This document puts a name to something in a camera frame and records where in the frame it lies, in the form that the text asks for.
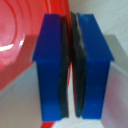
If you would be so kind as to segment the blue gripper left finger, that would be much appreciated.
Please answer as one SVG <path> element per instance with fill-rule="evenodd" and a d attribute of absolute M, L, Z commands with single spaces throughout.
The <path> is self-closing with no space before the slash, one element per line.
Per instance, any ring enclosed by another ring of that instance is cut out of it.
<path fill-rule="evenodd" d="M 37 64 L 43 121 L 58 121 L 68 117 L 69 53 L 64 17 L 58 14 L 44 15 L 33 60 Z"/>

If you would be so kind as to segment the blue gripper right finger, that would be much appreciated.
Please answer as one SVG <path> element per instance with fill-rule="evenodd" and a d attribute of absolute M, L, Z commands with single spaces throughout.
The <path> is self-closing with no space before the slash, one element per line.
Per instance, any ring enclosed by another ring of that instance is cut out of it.
<path fill-rule="evenodd" d="M 114 57 L 93 14 L 71 13 L 75 114 L 100 119 L 110 62 Z"/>

